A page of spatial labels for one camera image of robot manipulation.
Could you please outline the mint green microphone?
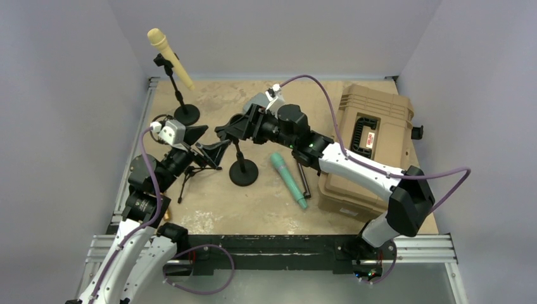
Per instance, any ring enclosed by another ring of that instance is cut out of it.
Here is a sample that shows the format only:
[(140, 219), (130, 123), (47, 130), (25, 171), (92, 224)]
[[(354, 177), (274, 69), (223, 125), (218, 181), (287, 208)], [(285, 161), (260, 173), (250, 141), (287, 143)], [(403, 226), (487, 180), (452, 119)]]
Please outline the mint green microphone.
[(278, 171), (294, 200), (301, 207), (301, 209), (306, 210), (308, 208), (308, 203), (306, 202), (303, 192), (298, 187), (294, 177), (289, 171), (286, 161), (279, 153), (272, 153), (270, 155), (270, 161), (272, 166)]

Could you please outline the cream yellow microphone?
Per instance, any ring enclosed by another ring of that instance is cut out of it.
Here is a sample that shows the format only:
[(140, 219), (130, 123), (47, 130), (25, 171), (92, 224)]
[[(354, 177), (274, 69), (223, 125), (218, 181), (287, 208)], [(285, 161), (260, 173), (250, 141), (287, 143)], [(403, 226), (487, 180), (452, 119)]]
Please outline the cream yellow microphone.
[(190, 90), (195, 90), (193, 80), (182, 66), (180, 60), (168, 43), (166, 35), (159, 28), (152, 28), (147, 33), (150, 44), (156, 48), (163, 58), (172, 64), (172, 70), (177, 74), (183, 84)]

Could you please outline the gold brown microphone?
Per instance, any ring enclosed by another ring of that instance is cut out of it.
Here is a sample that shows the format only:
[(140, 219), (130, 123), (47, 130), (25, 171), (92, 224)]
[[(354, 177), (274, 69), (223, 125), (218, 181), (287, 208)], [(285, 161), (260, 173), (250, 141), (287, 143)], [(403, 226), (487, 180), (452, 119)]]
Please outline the gold brown microphone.
[(169, 222), (171, 220), (171, 211), (170, 210), (165, 211), (164, 216), (163, 216), (163, 220), (165, 222)]

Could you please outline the black tripod shock-mount stand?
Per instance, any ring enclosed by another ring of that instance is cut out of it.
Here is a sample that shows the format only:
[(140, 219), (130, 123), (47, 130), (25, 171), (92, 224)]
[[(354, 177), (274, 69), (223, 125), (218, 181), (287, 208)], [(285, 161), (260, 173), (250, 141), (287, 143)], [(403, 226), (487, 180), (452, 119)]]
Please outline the black tripod shock-mount stand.
[(204, 145), (198, 142), (207, 131), (207, 125), (185, 126), (168, 114), (160, 114), (151, 121), (151, 138), (170, 146), (170, 151), (157, 164), (155, 174), (162, 191), (166, 191), (183, 175), (178, 203), (182, 203), (186, 182), (204, 170), (221, 170), (220, 162), (229, 143), (227, 141)]

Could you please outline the black round-base stand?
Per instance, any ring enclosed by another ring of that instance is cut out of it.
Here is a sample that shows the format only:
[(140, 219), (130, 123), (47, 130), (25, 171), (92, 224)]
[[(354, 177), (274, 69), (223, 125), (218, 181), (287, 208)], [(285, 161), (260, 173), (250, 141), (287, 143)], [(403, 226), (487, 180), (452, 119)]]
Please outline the black round-base stand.
[(239, 139), (225, 133), (223, 127), (215, 127), (215, 132), (221, 140), (229, 139), (236, 149), (236, 161), (229, 169), (230, 180), (241, 187), (252, 185), (258, 178), (258, 167), (253, 161), (244, 157)]
[(174, 79), (173, 65), (170, 61), (166, 60), (161, 54), (157, 54), (153, 59), (154, 63), (158, 67), (163, 67), (166, 75), (169, 77), (172, 86), (175, 91), (175, 98), (179, 102), (180, 106), (174, 111), (173, 117), (185, 126), (195, 124), (200, 118), (200, 112), (198, 107), (193, 104), (185, 104), (182, 93)]

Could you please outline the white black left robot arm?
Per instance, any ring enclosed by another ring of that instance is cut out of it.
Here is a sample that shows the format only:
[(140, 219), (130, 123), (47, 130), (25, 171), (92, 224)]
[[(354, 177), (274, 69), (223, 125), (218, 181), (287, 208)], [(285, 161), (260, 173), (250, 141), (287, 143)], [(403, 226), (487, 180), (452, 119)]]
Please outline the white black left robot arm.
[(176, 178), (197, 163), (202, 169), (219, 170), (230, 141), (203, 145), (198, 139), (207, 126), (185, 127), (170, 120), (153, 122), (139, 134), (141, 154), (134, 158), (129, 177), (130, 194), (125, 202), (118, 229), (104, 259), (87, 287), (72, 303), (134, 303), (148, 282), (157, 274), (174, 288), (187, 290), (168, 278), (170, 260), (186, 259), (193, 267), (202, 251), (215, 248), (236, 266), (232, 255), (217, 244), (190, 242), (186, 228), (163, 223), (170, 204), (165, 190)]

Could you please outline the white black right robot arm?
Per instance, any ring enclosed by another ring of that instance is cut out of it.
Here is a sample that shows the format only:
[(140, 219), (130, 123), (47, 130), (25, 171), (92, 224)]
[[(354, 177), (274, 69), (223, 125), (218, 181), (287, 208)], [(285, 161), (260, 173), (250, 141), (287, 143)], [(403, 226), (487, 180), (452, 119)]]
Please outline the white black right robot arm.
[(390, 167), (347, 150), (313, 131), (296, 104), (284, 105), (277, 113), (253, 104), (246, 113), (216, 127), (215, 133), (220, 139), (280, 144), (303, 166), (344, 177), (386, 201), (387, 210), (371, 220), (355, 241), (362, 257), (372, 257), (390, 239), (416, 236), (433, 209), (434, 195), (420, 168)]

